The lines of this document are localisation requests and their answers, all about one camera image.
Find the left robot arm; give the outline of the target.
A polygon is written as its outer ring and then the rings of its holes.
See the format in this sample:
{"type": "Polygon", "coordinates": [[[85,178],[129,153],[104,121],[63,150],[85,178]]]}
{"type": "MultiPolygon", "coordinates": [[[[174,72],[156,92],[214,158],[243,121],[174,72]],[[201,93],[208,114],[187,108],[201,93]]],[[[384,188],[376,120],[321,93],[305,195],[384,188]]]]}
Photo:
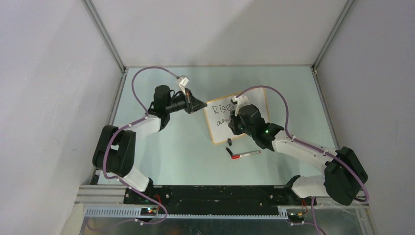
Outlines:
{"type": "Polygon", "coordinates": [[[136,141],[164,129],[173,112],[184,110],[192,114],[207,107],[188,88],[175,93],[167,85],[159,85],[155,88],[153,99],[148,116],[128,124],[124,129],[104,126],[92,158],[94,167],[113,173],[129,187],[137,189],[136,198],[143,204],[154,200],[155,191],[149,187],[152,180],[134,165],[136,141]]]}

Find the yellow framed whiteboard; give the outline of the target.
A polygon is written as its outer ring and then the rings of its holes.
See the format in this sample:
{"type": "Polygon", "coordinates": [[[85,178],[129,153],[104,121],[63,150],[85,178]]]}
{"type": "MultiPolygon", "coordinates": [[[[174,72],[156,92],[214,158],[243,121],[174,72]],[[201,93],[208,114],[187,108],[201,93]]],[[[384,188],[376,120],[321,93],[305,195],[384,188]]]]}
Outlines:
{"type": "MultiPolygon", "coordinates": [[[[225,143],[228,139],[232,140],[240,137],[239,135],[237,136],[232,133],[227,122],[230,119],[231,111],[236,108],[236,106],[231,103],[231,98],[236,95],[237,93],[233,93],[210,100],[207,102],[207,107],[204,108],[209,133],[214,144],[225,143]]],[[[270,116],[265,89],[255,88],[245,92],[244,96],[259,109],[261,116],[265,121],[269,122],[270,116]]]]}

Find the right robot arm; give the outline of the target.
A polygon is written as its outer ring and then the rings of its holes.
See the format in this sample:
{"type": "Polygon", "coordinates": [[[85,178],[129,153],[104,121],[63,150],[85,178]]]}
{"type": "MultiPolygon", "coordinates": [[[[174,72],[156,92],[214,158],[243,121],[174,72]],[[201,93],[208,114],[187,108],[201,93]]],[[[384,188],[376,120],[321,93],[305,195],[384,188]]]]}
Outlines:
{"type": "Polygon", "coordinates": [[[246,105],[231,111],[228,124],[235,135],[246,134],[261,148],[286,154],[312,165],[320,175],[295,176],[287,184],[285,200],[292,205],[306,197],[331,197],[334,201],[349,206],[358,200],[358,193],[368,180],[368,175],[355,152],[343,146],[341,149],[316,147],[301,141],[274,123],[266,122],[259,109],[246,105]]]}

